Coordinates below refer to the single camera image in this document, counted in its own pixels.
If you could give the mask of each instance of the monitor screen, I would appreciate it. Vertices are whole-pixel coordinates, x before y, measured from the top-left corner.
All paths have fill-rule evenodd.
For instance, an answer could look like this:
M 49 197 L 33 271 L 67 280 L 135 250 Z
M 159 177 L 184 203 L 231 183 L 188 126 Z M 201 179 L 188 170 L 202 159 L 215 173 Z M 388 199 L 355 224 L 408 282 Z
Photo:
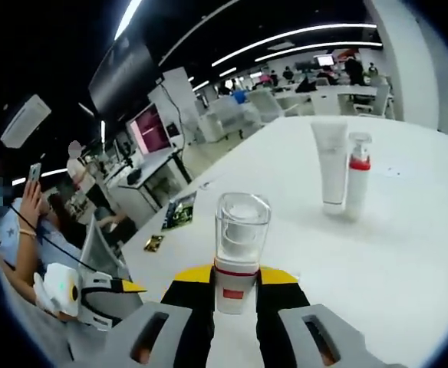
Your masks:
M 151 104 L 130 124 L 141 153 L 147 154 L 171 146 L 156 105 Z
M 320 67 L 329 67 L 334 65 L 333 57 L 331 55 L 316 55 L 315 58 Z
M 159 79 L 162 74 L 139 28 L 129 25 L 105 55 L 89 91 L 100 118 L 109 126 L 142 110 Z

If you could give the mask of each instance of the smartphone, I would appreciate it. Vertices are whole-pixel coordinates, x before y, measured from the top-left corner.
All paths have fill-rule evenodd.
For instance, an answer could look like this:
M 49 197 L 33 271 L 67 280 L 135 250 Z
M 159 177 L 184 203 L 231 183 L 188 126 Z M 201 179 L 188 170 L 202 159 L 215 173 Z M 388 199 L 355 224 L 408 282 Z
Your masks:
M 40 179 L 41 163 L 34 163 L 30 166 L 28 181 L 37 182 Z

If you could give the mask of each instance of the black ceiling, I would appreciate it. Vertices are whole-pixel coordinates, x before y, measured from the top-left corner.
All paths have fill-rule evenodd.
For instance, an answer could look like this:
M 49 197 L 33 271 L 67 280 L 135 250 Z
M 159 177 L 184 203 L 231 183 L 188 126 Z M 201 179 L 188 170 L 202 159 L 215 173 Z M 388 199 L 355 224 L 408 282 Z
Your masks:
M 38 94 L 53 111 L 14 155 L 13 176 L 24 175 L 42 153 L 44 171 L 64 167 L 72 140 L 87 144 L 99 137 L 99 127 L 77 103 L 90 105 L 87 86 L 129 2 L 63 0 L 38 6 L 31 1 L 0 0 L 0 133 L 8 109 L 26 94 Z M 225 3 L 227 0 L 142 0 L 131 24 L 141 27 L 151 54 L 159 61 L 188 30 Z M 163 69 L 184 66 L 198 83 L 231 67 L 249 67 L 256 57 L 269 53 L 267 44 L 210 67 L 252 42 L 311 25 L 365 19 L 362 0 L 282 0 L 280 6 L 241 0 L 192 33 L 168 57 Z M 361 30 L 334 30 L 289 41 L 302 45 L 359 41 L 364 36 Z

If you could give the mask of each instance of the white bottle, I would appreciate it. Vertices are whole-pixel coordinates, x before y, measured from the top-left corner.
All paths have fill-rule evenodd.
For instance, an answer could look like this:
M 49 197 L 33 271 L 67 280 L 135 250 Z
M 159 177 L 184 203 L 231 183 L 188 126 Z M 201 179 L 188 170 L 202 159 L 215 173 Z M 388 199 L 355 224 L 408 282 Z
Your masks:
M 348 137 L 354 142 L 355 147 L 348 163 L 344 215 L 352 221 L 357 221 L 364 209 L 369 171 L 371 171 L 371 157 L 366 145 L 372 142 L 372 138 L 369 133 L 350 133 Z

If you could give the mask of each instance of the small card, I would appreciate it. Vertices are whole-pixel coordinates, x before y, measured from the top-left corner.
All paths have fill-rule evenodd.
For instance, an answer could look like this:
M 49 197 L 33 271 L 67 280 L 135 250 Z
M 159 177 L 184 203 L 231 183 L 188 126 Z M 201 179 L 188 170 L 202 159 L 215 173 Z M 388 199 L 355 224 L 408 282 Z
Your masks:
M 161 242 L 164 239 L 164 235 L 153 235 L 147 241 L 144 251 L 151 251 L 153 253 L 157 252 L 160 248 Z

